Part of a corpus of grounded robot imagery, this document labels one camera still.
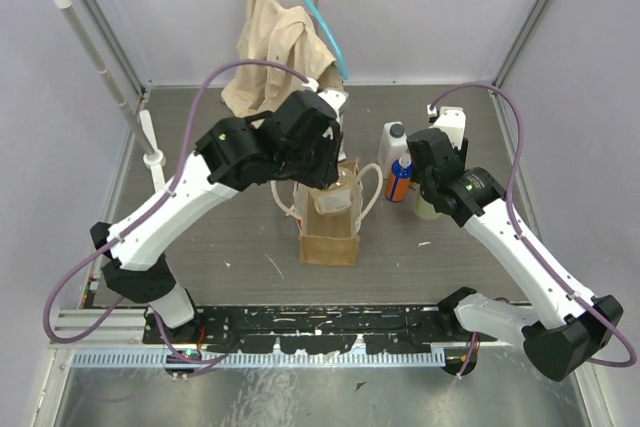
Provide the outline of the white bottle black cap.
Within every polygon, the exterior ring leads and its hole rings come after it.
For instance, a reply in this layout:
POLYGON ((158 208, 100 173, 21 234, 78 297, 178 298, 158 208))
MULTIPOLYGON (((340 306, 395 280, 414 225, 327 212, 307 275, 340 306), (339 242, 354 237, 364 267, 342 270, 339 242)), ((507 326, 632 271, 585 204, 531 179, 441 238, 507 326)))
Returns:
POLYGON ((401 122, 388 122, 383 126, 379 142, 377 163, 387 178, 393 163, 407 151, 406 129, 401 122))

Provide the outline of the blue cap bottle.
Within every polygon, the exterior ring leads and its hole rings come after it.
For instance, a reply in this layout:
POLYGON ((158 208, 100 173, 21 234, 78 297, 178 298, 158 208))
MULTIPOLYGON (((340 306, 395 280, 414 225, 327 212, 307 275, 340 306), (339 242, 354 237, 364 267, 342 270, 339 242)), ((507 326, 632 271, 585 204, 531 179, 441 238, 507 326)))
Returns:
POLYGON ((407 197, 412 173, 412 159, 410 154, 405 152, 391 165, 384 193, 388 201, 398 203, 407 197))

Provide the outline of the green bottle beige cap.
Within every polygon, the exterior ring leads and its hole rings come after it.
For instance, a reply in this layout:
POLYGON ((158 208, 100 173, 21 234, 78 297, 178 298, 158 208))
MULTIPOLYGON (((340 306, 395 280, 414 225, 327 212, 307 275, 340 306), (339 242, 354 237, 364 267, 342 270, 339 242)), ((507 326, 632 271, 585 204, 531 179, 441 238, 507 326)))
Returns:
POLYGON ((434 206, 427 202, 421 194, 420 185, 418 183, 413 183, 415 187, 415 202, 414 202, 414 213, 421 220, 436 220, 440 217, 440 213, 438 213, 434 206))

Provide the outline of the brown canvas bag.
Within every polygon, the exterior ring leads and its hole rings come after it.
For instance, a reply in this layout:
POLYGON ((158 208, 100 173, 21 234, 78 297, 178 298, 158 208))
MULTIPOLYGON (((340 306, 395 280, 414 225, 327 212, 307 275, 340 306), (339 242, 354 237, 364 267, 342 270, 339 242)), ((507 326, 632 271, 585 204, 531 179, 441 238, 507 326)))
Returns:
POLYGON ((359 232, 362 222, 374 207, 383 188, 383 173, 376 163, 360 167, 356 160, 338 165, 352 171, 352 205, 340 214, 320 215, 310 197, 310 190, 299 182, 293 184, 291 205, 280 198, 276 183, 270 183, 276 205, 287 217, 295 220, 299 236, 299 261, 302 264, 326 266, 354 266, 360 247, 359 232))

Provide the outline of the clear bottle white cap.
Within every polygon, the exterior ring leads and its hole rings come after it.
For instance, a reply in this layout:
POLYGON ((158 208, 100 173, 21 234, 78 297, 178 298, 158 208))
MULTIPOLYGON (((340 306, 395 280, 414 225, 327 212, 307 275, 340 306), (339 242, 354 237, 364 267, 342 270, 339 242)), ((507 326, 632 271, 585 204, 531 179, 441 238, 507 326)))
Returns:
POLYGON ((343 167, 338 169, 338 180, 324 190, 311 189, 310 197, 320 215, 336 215, 347 211, 352 205, 352 188, 355 174, 343 167))

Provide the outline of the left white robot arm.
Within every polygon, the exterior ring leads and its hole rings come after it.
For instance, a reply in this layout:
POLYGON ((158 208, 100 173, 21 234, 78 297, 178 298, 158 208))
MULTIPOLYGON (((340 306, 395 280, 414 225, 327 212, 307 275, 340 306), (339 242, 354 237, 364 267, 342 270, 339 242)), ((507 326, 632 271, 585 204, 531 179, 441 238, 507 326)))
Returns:
POLYGON ((274 112, 218 121, 136 211, 116 224, 92 227, 92 239, 108 259, 102 268, 108 288, 149 305, 176 342, 194 340, 200 319, 170 270, 166 249, 207 212, 252 185, 292 180, 325 190, 334 184, 347 98, 333 89, 296 91, 274 112))

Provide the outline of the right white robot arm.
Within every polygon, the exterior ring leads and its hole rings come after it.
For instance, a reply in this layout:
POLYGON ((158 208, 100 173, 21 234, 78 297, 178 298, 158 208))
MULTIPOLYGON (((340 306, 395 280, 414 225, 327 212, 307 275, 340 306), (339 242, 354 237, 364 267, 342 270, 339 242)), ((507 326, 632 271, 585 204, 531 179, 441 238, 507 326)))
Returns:
POLYGON ((521 307, 462 287, 441 300, 438 326, 459 341, 484 334, 521 349, 545 377, 559 382, 604 348, 623 315, 612 295, 597 296, 567 272, 483 168, 466 168, 464 155, 437 128, 411 134, 407 145, 420 195, 478 240, 525 294, 521 307))

